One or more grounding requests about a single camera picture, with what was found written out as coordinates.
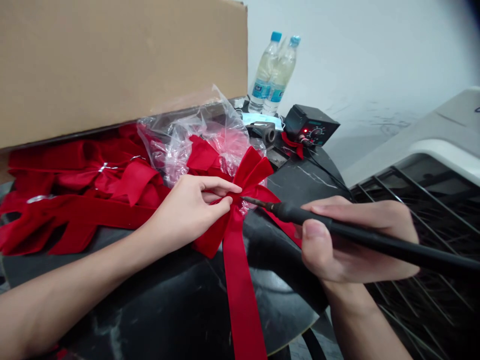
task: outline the blue bottle cap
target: blue bottle cap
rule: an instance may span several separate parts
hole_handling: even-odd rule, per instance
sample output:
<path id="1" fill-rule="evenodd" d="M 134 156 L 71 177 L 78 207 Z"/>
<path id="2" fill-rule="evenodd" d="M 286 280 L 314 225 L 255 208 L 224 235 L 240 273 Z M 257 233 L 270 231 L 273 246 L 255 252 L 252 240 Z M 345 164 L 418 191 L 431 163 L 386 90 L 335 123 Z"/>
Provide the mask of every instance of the blue bottle cap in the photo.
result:
<path id="1" fill-rule="evenodd" d="M 290 46 L 296 48 L 300 44 L 300 36 L 292 36 L 290 38 Z"/>
<path id="2" fill-rule="evenodd" d="M 270 37 L 271 41 L 274 41 L 274 42 L 278 43 L 281 38 L 282 38 L 282 33 L 281 32 L 274 31 L 274 32 L 271 33 L 271 37 Z"/>

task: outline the white wall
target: white wall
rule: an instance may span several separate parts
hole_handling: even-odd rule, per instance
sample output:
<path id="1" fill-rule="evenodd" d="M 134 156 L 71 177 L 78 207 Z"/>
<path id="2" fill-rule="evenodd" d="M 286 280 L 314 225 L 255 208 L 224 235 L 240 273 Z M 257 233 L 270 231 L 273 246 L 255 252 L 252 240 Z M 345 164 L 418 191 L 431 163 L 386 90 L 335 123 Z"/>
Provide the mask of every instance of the white wall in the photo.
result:
<path id="1" fill-rule="evenodd" d="M 464 0 L 243 0 L 248 82 L 273 30 L 300 35 L 279 113 L 321 109 L 341 126 L 325 145 L 340 171 L 401 128 L 480 85 L 480 35 Z"/>

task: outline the velvet ribbon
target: velvet ribbon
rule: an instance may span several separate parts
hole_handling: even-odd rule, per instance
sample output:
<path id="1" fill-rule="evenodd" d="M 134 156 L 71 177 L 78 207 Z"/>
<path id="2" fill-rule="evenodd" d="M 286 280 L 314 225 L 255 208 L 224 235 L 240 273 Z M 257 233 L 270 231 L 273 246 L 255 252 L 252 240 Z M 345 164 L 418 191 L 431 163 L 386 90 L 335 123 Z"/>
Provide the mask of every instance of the velvet ribbon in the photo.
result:
<path id="1" fill-rule="evenodd" d="M 290 141 L 285 132 L 281 133 L 281 138 L 285 144 L 296 149 L 296 154 L 300 159 L 304 159 L 304 145 L 302 143 Z"/>
<path id="2" fill-rule="evenodd" d="M 97 226 L 138 228 L 170 191 L 147 158 L 135 125 L 98 140 L 13 151 L 9 166 L 15 191 L 5 196 L 0 214 L 21 216 L 0 227 L 3 254 L 38 252 L 63 225 L 65 231 L 49 254 L 83 251 Z"/>
<path id="3" fill-rule="evenodd" d="M 220 170 L 220 156 L 206 141 L 197 136 L 192 141 L 192 154 L 188 167 L 195 175 L 213 175 Z M 214 223 L 205 234 L 193 242 L 193 247 L 208 258 L 213 258 L 223 240 L 223 262 L 225 264 L 226 290 L 230 309 L 231 335 L 235 359 L 259 360 L 267 358 L 262 332 L 262 324 L 250 276 L 247 254 L 242 235 L 244 215 L 240 196 L 249 196 L 265 202 L 277 203 L 280 200 L 259 183 L 274 171 L 266 157 L 250 147 L 244 155 L 233 178 L 227 180 L 242 188 L 240 194 L 228 193 L 233 198 L 230 212 Z M 300 247 L 301 241 L 295 238 L 295 227 L 280 221 L 271 213 L 267 214 Z"/>
<path id="4" fill-rule="evenodd" d="M 280 200 L 259 185 L 273 169 L 266 157 L 248 149 L 232 177 L 222 172 L 223 159 L 205 140 L 192 136 L 189 173 L 220 176 L 242 187 L 230 212 L 215 222 L 192 246 L 213 258 L 223 241 L 223 259 L 235 358 L 266 359 L 267 352 L 243 241 L 242 199 Z M 0 227 L 4 255 L 38 252 L 52 232 L 66 225 L 50 254 L 83 251 L 98 226 L 137 229 L 154 213 L 169 193 L 162 177 L 144 160 L 147 154 L 132 128 L 102 140 L 78 140 L 56 146 L 39 146 L 11 154 L 15 191 L 9 193 L 0 213 L 19 212 L 19 219 Z M 295 228 L 267 212 L 300 247 Z"/>

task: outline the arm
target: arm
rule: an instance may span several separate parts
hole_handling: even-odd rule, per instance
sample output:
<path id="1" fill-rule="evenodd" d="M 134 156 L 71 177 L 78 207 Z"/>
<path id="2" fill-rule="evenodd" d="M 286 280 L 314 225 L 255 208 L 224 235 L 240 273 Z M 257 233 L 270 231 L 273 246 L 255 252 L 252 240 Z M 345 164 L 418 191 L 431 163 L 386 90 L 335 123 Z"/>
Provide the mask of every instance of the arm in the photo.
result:
<path id="1" fill-rule="evenodd" d="M 345 359 L 411 360 L 363 284 L 322 281 Z"/>
<path id="2" fill-rule="evenodd" d="M 202 192 L 207 189 L 213 193 Z M 131 235 L 2 294 L 0 359 L 48 351 L 122 282 L 203 234 L 230 210 L 227 192 L 240 191 L 218 177 L 186 175 Z"/>
<path id="3" fill-rule="evenodd" d="M 419 242 L 410 211 L 399 202 L 352 204 L 342 197 L 332 197 L 302 207 L 405 241 Z M 342 238 L 332 239 L 316 220 L 305 221 L 301 230 L 302 258 L 321 281 L 343 356 L 352 360 L 411 360 L 363 283 L 408 278 L 419 268 Z"/>

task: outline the fingernail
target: fingernail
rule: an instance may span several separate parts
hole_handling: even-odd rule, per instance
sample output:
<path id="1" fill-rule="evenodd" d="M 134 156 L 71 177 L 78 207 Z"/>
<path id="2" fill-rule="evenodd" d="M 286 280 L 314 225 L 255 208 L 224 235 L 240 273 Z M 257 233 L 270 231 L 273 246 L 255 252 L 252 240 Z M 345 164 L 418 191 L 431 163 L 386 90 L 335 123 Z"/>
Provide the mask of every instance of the fingernail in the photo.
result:
<path id="1" fill-rule="evenodd" d="M 303 223 L 302 232 L 303 238 L 322 238 L 325 235 L 326 228 L 320 221 L 307 220 Z"/>

